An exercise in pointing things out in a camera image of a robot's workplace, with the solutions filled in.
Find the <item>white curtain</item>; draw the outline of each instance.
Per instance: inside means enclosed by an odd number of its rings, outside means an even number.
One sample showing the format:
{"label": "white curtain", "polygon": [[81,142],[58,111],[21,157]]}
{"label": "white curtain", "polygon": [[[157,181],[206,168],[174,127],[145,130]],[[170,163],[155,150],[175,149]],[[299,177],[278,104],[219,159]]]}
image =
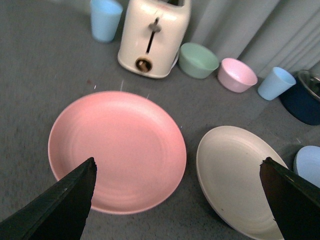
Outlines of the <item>white curtain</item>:
{"label": "white curtain", "polygon": [[[90,12],[90,0],[51,1]],[[118,1],[126,9],[129,0]],[[206,46],[220,61],[239,59],[261,78],[275,66],[317,71],[320,0],[192,0],[184,41]]]}

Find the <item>pot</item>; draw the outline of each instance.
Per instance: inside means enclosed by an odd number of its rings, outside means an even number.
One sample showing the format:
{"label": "pot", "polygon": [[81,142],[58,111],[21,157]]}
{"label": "pot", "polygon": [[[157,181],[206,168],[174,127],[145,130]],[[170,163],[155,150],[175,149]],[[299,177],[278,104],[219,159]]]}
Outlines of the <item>pot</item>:
{"label": "pot", "polygon": [[320,125],[320,79],[308,71],[298,71],[296,85],[280,95],[283,106],[301,122]]}

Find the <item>plate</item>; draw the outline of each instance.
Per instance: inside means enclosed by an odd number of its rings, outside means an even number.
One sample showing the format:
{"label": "plate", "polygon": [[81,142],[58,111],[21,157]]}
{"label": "plate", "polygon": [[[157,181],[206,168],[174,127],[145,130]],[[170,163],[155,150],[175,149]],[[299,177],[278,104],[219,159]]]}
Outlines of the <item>plate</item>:
{"label": "plate", "polygon": [[227,224],[256,240],[280,240],[283,236],[260,180],[260,164],[267,157],[287,167],[258,136],[220,126],[200,141],[196,169],[207,201]]}
{"label": "plate", "polygon": [[122,91],[93,93],[63,110],[50,132],[48,157],[57,180],[94,157],[91,207],[109,214],[162,203],[178,187],[187,161],[183,136],[169,114]]}

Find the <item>toaster knob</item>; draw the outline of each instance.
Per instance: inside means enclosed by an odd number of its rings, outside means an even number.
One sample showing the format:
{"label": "toaster knob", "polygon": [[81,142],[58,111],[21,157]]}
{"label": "toaster knob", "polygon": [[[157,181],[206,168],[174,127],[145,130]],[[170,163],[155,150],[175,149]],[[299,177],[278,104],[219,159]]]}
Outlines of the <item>toaster knob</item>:
{"label": "toaster knob", "polygon": [[139,69],[139,71],[143,72],[143,73],[147,73],[152,69],[152,63],[150,60],[144,58],[144,57],[139,57],[136,61],[135,61],[135,66],[137,69]]}

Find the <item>cup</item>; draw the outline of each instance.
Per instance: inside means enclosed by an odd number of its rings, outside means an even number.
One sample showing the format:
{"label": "cup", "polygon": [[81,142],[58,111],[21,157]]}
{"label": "cup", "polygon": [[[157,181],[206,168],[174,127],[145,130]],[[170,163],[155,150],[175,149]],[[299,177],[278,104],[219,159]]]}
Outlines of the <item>cup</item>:
{"label": "cup", "polygon": [[286,70],[274,67],[258,87],[258,94],[271,101],[296,84],[296,79]]}
{"label": "cup", "polygon": [[115,38],[123,7],[115,0],[91,0],[92,37],[108,43]]}

